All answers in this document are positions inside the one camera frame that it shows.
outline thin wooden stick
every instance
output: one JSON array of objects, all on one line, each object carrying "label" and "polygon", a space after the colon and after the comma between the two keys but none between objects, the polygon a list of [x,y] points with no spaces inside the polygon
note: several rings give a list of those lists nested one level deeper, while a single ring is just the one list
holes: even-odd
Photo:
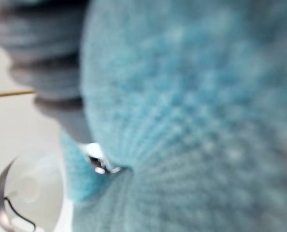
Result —
[{"label": "thin wooden stick", "polygon": [[16,95],[24,95],[24,94],[32,94],[34,90],[31,89],[24,89],[24,90],[10,90],[5,92],[0,92],[1,97],[9,97],[9,96],[16,96]]}]

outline gray stacked object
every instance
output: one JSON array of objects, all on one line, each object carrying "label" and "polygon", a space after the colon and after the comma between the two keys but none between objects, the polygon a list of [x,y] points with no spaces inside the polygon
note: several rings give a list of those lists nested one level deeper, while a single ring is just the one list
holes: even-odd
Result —
[{"label": "gray stacked object", "polygon": [[91,142],[79,91],[85,8],[85,0],[0,0],[0,46],[12,77],[34,88],[36,106],[81,143]]}]

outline black wire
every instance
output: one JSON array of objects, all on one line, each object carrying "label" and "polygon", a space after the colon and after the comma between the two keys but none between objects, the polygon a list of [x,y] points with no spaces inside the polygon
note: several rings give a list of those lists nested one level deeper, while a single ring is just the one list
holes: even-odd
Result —
[{"label": "black wire", "polygon": [[34,229],[33,229],[32,232],[35,232],[35,231],[36,231],[36,224],[35,224],[34,222],[32,222],[31,220],[27,219],[26,217],[20,215],[20,214],[15,210],[15,208],[14,208],[13,205],[12,205],[12,203],[10,202],[10,200],[9,200],[7,197],[5,197],[4,200],[6,200],[6,201],[8,202],[10,208],[12,209],[12,211],[13,211],[18,217],[20,217],[20,218],[23,219],[24,221],[27,221],[28,223],[30,223],[30,224],[33,225]]}]

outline silver metal piece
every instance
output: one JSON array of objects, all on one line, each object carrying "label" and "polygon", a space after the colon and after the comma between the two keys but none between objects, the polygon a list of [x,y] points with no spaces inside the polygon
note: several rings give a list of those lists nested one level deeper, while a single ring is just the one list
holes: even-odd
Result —
[{"label": "silver metal piece", "polygon": [[0,226],[6,230],[7,232],[14,232],[14,229],[9,221],[9,218],[6,214],[6,208],[5,208],[5,197],[4,197],[4,188],[5,188],[5,182],[6,182],[6,176],[8,174],[8,171],[11,167],[11,164],[9,164],[5,170],[0,175]]},{"label": "silver metal piece", "polygon": [[121,170],[112,164],[102,153],[98,143],[79,144],[86,160],[93,166],[94,171],[99,174],[117,173]]}]

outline blue knit fabric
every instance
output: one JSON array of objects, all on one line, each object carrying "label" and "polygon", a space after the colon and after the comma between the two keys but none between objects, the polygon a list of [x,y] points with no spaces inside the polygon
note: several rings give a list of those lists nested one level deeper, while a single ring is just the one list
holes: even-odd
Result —
[{"label": "blue knit fabric", "polygon": [[287,1],[95,0],[81,62],[128,168],[77,176],[75,232],[287,232]]}]

